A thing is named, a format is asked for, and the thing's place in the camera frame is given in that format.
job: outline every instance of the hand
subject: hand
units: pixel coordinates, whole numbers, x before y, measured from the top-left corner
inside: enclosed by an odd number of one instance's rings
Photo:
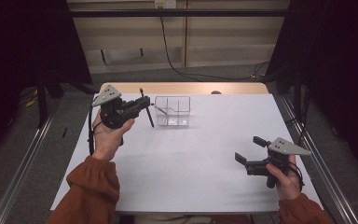
[[[111,161],[118,150],[123,134],[130,130],[134,119],[127,120],[119,129],[110,129],[103,125],[98,111],[97,118],[92,122],[95,135],[95,151],[92,157],[101,161]]]
[[[289,161],[296,164],[296,156],[290,155]],[[267,164],[266,167],[267,170],[278,179],[276,188],[281,200],[293,200],[301,194],[298,176],[292,170],[289,169],[288,174],[285,175],[280,169],[272,164]]]

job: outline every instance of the person's left hand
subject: person's left hand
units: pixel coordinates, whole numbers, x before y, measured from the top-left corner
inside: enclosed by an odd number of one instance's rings
[[[110,129],[101,123],[100,111],[92,122],[95,135],[95,151],[92,157],[101,161],[111,161],[118,150],[123,134],[130,130],[134,119],[127,120],[119,129]]]

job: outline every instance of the person's right hand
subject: person's right hand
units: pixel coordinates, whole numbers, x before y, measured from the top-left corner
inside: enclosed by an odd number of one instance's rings
[[[289,161],[296,164],[296,156],[290,155]],[[298,176],[292,170],[289,169],[288,174],[285,175],[272,164],[267,164],[266,167],[267,170],[278,179],[276,188],[281,200],[293,200],[301,194]]]

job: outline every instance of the wall outlet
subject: wall outlet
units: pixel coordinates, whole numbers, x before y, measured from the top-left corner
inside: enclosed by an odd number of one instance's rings
[[[155,8],[165,8],[165,0],[155,0]]]
[[[166,0],[165,8],[176,8],[176,0]]]

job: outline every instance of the sleeve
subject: sleeve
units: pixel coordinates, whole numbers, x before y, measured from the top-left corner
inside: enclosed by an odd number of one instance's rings
[[[300,194],[293,200],[280,200],[278,218],[284,223],[324,224],[331,223],[330,219],[319,207],[319,204],[310,200],[307,195]]]
[[[110,223],[116,212],[119,189],[116,165],[92,157],[66,178],[69,191],[48,220],[49,223]]]

